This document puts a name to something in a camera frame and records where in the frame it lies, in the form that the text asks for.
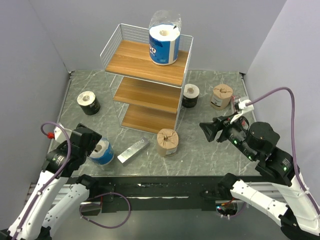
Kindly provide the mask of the blue paper towel roll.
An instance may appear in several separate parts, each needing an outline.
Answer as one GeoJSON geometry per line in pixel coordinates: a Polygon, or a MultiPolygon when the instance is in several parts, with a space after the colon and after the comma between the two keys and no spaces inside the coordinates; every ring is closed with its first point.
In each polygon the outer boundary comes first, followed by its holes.
{"type": "Polygon", "coordinates": [[[171,65],[178,59],[182,28],[181,15],[169,10],[156,11],[149,23],[149,56],[157,65],[171,65]]]}
{"type": "Polygon", "coordinates": [[[114,159],[114,156],[111,144],[107,138],[103,137],[99,140],[89,158],[98,166],[105,166],[114,159]]]}

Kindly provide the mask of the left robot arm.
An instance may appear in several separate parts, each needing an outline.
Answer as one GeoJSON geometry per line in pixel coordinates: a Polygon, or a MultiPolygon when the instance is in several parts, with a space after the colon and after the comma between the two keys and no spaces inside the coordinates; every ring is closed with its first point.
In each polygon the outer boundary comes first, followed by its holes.
{"type": "Polygon", "coordinates": [[[56,196],[73,172],[85,163],[102,135],[79,123],[74,130],[53,124],[57,132],[44,132],[59,143],[50,151],[36,186],[23,210],[7,229],[0,232],[2,240],[50,240],[66,217],[84,201],[94,201],[99,195],[98,181],[81,175],[69,192],[57,203],[56,196]]]}

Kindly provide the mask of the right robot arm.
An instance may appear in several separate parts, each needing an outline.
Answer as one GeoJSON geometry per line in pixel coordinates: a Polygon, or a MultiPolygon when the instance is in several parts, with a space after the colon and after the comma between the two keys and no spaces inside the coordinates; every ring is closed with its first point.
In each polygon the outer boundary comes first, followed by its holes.
{"type": "Polygon", "coordinates": [[[319,206],[308,197],[299,167],[293,157],[277,147],[280,135],[267,122],[254,122],[247,129],[241,117],[232,122],[229,116],[199,123],[208,142],[230,141],[250,161],[256,171],[282,195],[279,202],[255,190],[239,177],[227,173],[217,185],[223,199],[235,198],[251,205],[276,222],[290,240],[320,238],[319,206]]]}

